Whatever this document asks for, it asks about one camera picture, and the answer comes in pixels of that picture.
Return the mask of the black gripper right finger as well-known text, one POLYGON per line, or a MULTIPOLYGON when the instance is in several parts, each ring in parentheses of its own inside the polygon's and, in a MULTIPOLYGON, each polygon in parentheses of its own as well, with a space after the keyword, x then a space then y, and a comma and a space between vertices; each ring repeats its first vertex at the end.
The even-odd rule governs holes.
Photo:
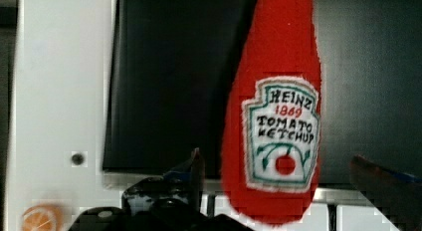
POLYGON ((421 231, 421 178, 380 166, 356 155, 350 183, 400 231, 421 231))

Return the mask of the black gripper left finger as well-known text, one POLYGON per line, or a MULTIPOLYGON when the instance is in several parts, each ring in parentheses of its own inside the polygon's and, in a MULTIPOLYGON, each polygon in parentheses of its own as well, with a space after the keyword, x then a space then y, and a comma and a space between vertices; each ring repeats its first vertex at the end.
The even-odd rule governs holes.
POLYGON ((121 206, 84 211, 69 231, 253 231, 235 219, 200 212, 204 159, 198 149, 159 177, 147 177, 121 196, 121 206))

